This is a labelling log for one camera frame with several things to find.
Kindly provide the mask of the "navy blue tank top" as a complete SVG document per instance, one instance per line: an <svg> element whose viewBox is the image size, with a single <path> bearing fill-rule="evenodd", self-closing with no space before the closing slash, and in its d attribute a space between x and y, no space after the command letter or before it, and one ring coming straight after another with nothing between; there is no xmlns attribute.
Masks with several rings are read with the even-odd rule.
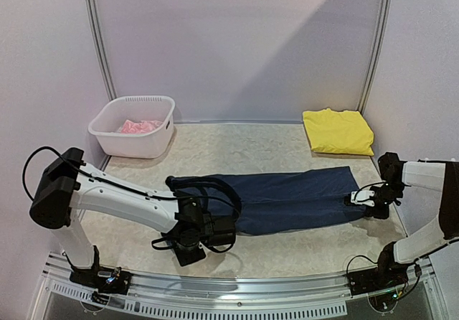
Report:
<svg viewBox="0 0 459 320"><path fill-rule="evenodd" d="M212 215L231 215L246 235L307 230L359 220L363 207L345 198L358 185L347 166L304 172L213 174L166 179L174 193L198 196Z"/></svg>

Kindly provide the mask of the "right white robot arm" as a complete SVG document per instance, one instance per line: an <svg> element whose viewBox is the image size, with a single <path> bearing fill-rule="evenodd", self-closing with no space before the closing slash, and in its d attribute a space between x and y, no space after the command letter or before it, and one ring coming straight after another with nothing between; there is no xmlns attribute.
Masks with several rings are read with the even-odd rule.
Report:
<svg viewBox="0 0 459 320"><path fill-rule="evenodd" d="M403 161L394 152L377 160L382 184L370 187L365 215L385 220L399 205L407 236L387 244L371 273L386 288L399 270L458 240L458 162Z"/></svg>

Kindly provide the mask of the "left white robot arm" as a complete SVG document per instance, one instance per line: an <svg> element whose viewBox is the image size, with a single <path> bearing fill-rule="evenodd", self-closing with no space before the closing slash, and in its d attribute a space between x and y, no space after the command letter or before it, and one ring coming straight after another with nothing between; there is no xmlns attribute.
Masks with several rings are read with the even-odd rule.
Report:
<svg viewBox="0 0 459 320"><path fill-rule="evenodd" d="M240 216L238 198L228 194L217 201L232 209L230 215L213 215L207 194L160 192L125 182L97 169L83 159L83 150L70 148L63 154L47 148L56 159L42 172L29 216L51 230L72 267L92 287L107 279L99 266L98 252L85 234L77 216L80 210L99 212L138 223L160 233L152 240L154 250L173 250L179 265L205 258L206 250L225 253L236 241Z"/></svg>

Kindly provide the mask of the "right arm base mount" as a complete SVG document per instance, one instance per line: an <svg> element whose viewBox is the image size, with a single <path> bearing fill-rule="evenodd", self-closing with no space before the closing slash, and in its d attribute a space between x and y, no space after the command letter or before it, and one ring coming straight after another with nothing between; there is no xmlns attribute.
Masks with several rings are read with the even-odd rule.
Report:
<svg viewBox="0 0 459 320"><path fill-rule="evenodd" d="M356 259L365 259L374 265L373 268L350 271L350 266ZM412 288L409 289L410 282L407 274L409 267L414 268L416 281ZM409 263L398 267L382 267L378 263L365 255L355 255L346 265L347 286L352 296L358 296L365 293L376 291L385 291L394 289L394 300L399 300L409 294L420 282L422 268L417 263Z"/></svg>

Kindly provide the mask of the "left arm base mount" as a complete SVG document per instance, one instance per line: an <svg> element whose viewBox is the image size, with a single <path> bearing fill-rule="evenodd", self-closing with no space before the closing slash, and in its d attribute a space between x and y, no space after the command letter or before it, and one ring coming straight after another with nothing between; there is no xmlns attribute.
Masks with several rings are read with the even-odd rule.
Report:
<svg viewBox="0 0 459 320"><path fill-rule="evenodd" d="M121 267L102 266L98 254L94 255L93 264L89 268L77 268L73 264L70 266L71 282L94 288L98 293L126 295L131 286L132 273Z"/></svg>

